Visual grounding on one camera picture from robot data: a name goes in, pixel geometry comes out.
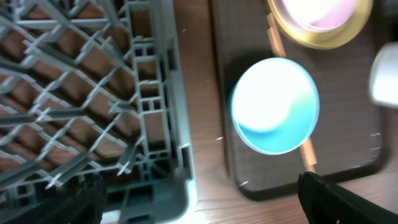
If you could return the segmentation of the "yellow plate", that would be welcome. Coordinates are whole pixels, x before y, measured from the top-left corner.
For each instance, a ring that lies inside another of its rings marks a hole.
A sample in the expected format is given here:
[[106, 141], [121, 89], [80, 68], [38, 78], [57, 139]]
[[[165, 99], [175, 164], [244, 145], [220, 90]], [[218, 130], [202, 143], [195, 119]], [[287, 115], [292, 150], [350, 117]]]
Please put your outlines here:
[[311, 49], [329, 50], [341, 47], [354, 39], [367, 23], [373, 0], [358, 1], [352, 16], [339, 28], [326, 32], [306, 30], [297, 24], [285, 10], [282, 1], [266, 1], [277, 27], [291, 41]]

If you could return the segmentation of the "small pale green bowl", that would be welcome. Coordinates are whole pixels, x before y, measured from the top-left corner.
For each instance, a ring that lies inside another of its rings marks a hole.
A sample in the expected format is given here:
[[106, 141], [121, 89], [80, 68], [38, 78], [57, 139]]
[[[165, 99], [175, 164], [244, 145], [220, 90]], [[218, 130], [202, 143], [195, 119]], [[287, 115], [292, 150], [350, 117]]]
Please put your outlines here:
[[373, 103], [397, 109], [397, 42], [381, 47], [369, 76], [369, 95]]

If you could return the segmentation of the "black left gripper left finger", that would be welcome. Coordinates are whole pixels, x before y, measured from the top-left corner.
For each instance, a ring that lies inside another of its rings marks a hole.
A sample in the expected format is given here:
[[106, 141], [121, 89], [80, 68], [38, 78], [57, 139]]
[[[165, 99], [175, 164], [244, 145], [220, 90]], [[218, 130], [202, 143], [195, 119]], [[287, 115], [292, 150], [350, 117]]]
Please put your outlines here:
[[90, 177], [6, 224], [100, 224], [108, 201], [102, 177]]

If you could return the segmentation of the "wooden chopstick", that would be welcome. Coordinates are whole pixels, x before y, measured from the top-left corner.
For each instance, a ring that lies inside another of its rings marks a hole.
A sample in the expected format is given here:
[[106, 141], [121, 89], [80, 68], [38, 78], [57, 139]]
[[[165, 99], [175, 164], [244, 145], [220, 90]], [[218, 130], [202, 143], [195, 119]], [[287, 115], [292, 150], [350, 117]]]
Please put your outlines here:
[[[285, 58], [286, 57], [285, 49], [281, 41], [274, 16], [271, 12], [267, 15], [267, 21], [269, 23], [269, 28], [267, 30], [267, 33], [270, 38], [270, 45], [272, 52], [274, 53], [274, 55], [278, 57]], [[305, 166], [305, 170], [316, 173], [315, 164], [317, 163], [317, 158], [310, 138], [305, 140], [303, 144], [300, 146], [300, 153]]]

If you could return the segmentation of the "blue bowl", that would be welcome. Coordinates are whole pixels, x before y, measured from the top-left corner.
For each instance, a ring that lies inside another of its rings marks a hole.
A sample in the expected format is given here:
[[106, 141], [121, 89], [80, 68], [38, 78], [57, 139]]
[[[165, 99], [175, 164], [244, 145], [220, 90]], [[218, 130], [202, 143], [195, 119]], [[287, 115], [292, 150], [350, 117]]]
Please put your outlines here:
[[310, 138], [320, 99], [313, 78], [293, 60], [272, 57], [250, 66], [231, 93], [231, 119], [254, 151], [280, 155]]

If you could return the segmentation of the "pink bowl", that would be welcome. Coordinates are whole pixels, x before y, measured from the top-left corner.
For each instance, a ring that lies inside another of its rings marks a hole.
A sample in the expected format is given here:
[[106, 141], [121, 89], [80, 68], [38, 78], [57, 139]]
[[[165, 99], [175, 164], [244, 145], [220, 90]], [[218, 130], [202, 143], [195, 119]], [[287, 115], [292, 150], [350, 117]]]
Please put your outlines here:
[[342, 26], [357, 3], [358, 0], [282, 0], [287, 14], [301, 27], [314, 32]]

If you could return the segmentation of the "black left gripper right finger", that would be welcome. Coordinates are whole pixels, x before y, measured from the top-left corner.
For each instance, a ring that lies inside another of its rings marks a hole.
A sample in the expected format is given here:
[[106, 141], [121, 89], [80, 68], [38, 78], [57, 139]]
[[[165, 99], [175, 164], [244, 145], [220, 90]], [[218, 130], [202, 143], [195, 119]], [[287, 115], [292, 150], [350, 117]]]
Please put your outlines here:
[[309, 224], [390, 224], [397, 214], [313, 172], [300, 174], [298, 199]]

